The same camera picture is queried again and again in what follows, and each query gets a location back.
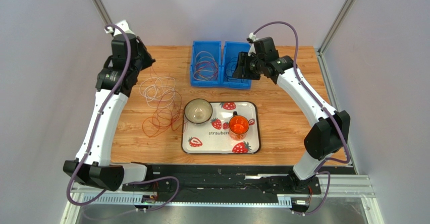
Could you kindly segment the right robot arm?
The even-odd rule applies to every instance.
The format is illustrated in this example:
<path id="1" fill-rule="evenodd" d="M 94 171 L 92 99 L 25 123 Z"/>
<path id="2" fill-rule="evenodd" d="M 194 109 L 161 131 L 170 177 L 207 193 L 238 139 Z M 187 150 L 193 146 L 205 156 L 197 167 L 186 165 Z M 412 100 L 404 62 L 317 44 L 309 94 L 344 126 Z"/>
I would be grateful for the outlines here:
<path id="1" fill-rule="evenodd" d="M 281 57 L 271 37 L 258 39 L 254 34 L 247 38 L 249 52 L 240 52 L 233 73 L 237 79 L 271 79 L 299 106 L 311 130 L 304 139 L 305 153 L 289 173 L 291 181 L 298 185 L 310 180 L 331 157 L 347 142 L 350 116 L 325 102 L 297 67 L 294 58 Z"/>

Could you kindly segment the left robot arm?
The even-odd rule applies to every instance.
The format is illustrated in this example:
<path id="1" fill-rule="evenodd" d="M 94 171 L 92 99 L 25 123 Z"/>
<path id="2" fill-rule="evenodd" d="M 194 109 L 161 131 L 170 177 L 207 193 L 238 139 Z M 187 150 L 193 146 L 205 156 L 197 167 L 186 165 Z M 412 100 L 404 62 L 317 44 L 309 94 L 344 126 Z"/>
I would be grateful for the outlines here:
<path id="1" fill-rule="evenodd" d="M 97 75 L 94 111 L 83 144 L 74 160 L 65 160 L 63 171 L 71 176 L 78 167 L 87 149 L 98 111 L 121 74 L 125 72 L 121 85 L 99 115 L 100 120 L 88 157 L 75 177 L 75 181 L 81 185 L 116 191 L 122 184 L 142 181 L 146 175 L 147 167 L 144 164 L 111 163 L 111 149 L 120 115 L 138 81 L 138 75 L 142 70 L 151 67 L 155 59 L 151 57 L 141 39 L 132 33 L 128 33 L 126 37 L 122 34 L 114 36 L 111 46 L 112 55 L 107 58 L 103 69 Z"/>

